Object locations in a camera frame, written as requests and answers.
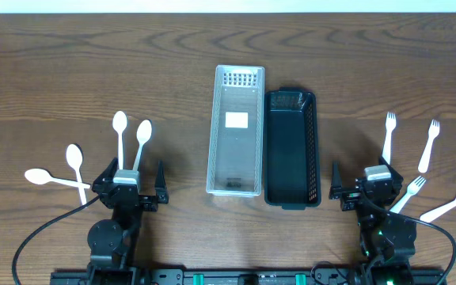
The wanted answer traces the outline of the black plastic perforated basket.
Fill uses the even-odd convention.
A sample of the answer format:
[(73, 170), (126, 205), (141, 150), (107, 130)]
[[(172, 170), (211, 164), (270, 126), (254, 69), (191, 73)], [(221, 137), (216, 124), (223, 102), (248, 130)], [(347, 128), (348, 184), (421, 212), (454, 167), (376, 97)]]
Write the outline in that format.
[(264, 199), (284, 210), (321, 203), (316, 97), (306, 89), (265, 94)]

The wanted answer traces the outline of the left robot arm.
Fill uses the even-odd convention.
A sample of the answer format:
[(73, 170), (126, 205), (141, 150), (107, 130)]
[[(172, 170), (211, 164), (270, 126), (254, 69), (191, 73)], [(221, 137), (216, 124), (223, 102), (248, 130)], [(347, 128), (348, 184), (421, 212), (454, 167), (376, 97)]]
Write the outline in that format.
[(139, 182), (122, 181), (118, 159), (93, 182), (93, 192), (110, 210), (112, 217), (95, 223), (89, 230), (90, 262), (86, 284), (148, 284), (149, 273), (132, 265), (142, 214), (155, 212), (169, 202), (162, 162), (158, 163), (153, 196), (139, 193)]

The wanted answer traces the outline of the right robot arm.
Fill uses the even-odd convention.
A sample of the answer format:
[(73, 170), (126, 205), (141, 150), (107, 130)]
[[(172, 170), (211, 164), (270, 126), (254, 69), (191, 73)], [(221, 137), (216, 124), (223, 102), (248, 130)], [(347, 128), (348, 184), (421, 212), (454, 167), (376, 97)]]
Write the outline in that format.
[(416, 224), (386, 207), (397, 198), (403, 177), (383, 158), (365, 169), (353, 187), (342, 185), (339, 164), (332, 164), (331, 200), (342, 211), (354, 211), (360, 228), (359, 242), (367, 261), (349, 271), (349, 284), (414, 284), (409, 258), (416, 253)]

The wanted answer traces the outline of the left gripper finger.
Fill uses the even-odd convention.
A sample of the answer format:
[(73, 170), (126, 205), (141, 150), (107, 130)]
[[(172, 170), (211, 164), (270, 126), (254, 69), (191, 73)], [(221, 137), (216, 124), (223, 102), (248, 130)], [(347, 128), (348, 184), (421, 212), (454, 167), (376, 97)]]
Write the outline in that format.
[(112, 183), (118, 170), (118, 158), (113, 158), (107, 168), (97, 177), (95, 184)]
[(154, 183), (154, 189), (157, 194), (166, 194), (167, 187), (165, 183), (164, 169), (162, 161), (158, 162), (158, 172)]

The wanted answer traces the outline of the clear plastic perforated basket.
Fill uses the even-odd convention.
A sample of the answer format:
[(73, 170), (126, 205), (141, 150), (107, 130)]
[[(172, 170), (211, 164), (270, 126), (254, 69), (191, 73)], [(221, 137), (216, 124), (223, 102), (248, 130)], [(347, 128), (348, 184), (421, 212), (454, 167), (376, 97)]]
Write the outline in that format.
[(218, 65), (211, 110), (206, 192), (261, 194), (264, 149), (262, 66)]

